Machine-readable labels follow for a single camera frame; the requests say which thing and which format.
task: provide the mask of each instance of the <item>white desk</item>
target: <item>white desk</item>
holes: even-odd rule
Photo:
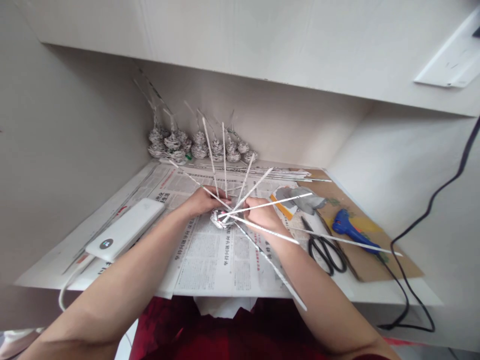
[[[85,239],[94,236],[99,229],[111,217],[115,216],[118,209],[122,207],[125,200],[133,194],[142,180],[154,168],[156,162],[149,162],[137,175],[135,175],[125,186],[114,196],[105,202],[89,218],[74,229],[61,243],[48,252],[40,261],[25,272],[15,284],[24,287],[61,289],[65,284],[70,272],[63,273],[71,264],[79,249],[85,244]],[[259,161],[259,166],[295,166],[291,164]],[[314,231],[318,231],[318,224],[311,223]],[[345,295],[354,303],[373,303],[403,305],[405,298],[399,286],[393,281],[359,282],[350,271],[333,276],[333,280],[343,290]],[[423,278],[409,280],[410,285],[427,306],[442,305],[441,300],[426,284]],[[70,287],[70,290],[85,290],[91,281],[78,279]],[[418,302],[410,296],[412,305]]]

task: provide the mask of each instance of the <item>red shirt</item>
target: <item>red shirt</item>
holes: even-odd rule
[[[290,299],[258,299],[233,319],[200,316],[190,296],[154,297],[138,319],[130,360],[326,359]],[[362,355],[357,360],[385,360]]]

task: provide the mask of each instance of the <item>blue glue gun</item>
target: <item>blue glue gun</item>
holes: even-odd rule
[[[342,209],[338,212],[338,214],[336,214],[335,220],[333,221],[333,225],[331,227],[333,231],[338,234],[348,235],[356,243],[380,248],[380,246],[368,240],[365,236],[359,233],[356,228],[354,228],[354,226],[350,223],[349,212],[346,209]],[[363,248],[363,250],[374,255],[379,253],[379,251],[369,248]]]

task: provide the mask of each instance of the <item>scissors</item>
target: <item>scissors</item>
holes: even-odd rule
[[[303,226],[305,227],[305,230],[308,231],[313,231],[312,227],[309,225],[309,223],[305,220],[303,216],[301,216],[301,221],[303,222]],[[340,265],[337,265],[332,258],[332,255],[330,254],[329,248],[332,249],[340,259]],[[326,265],[328,266],[328,275],[332,276],[336,271],[339,273],[344,273],[347,271],[347,261],[345,260],[344,255],[342,252],[334,245],[332,244],[328,239],[324,238],[323,236],[318,236],[318,235],[313,235],[310,234],[310,238],[308,239],[308,254],[311,256],[312,259],[315,260],[314,257],[314,249],[316,252],[321,256],[321,258],[325,261]]]

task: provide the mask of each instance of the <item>newspaper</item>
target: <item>newspaper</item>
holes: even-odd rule
[[[68,276],[75,269],[75,263],[82,259],[83,249],[87,244],[98,236],[107,227],[118,221],[122,215],[143,198],[154,199],[165,204],[166,209],[153,228],[168,213],[182,204],[197,188],[183,171],[170,165],[150,165],[151,170],[144,175],[139,185],[128,193],[121,205],[115,209],[110,218],[90,229],[89,236],[85,236],[83,242],[76,241],[76,250],[71,250],[71,258],[55,259],[53,254],[60,256],[59,244],[48,255],[50,261],[39,261],[24,274],[18,285],[34,286],[43,288],[59,289]],[[204,169],[186,168],[199,183],[214,185],[212,173]],[[225,180],[217,175],[219,188],[225,188]],[[229,195],[238,195],[242,185],[242,175],[227,175]],[[251,189],[258,178],[248,179],[246,189]],[[292,181],[264,180],[252,196],[268,198],[279,186],[296,187]],[[288,220],[277,209],[279,216],[285,224]],[[293,227],[301,227],[299,218],[294,217],[290,221]],[[250,235],[255,243],[267,254],[267,256],[281,269],[280,261],[274,254],[270,244],[257,233],[243,229]],[[306,249],[308,236],[302,232],[295,234],[301,245]],[[98,276],[111,265],[101,259],[95,259],[86,270],[69,287],[72,290],[86,289]],[[285,285],[276,275],[272,266],[261,256],[244,234],[233,226],[228,230],[216,228],[210,221],[210,214],[204,214],[192,219],[179,242],[178,248],[173,253],[165,276],[159,286],[157,296],[170,299],[172,295],[211,296],[211,297],[272,297],[290,298],[291,295]]]

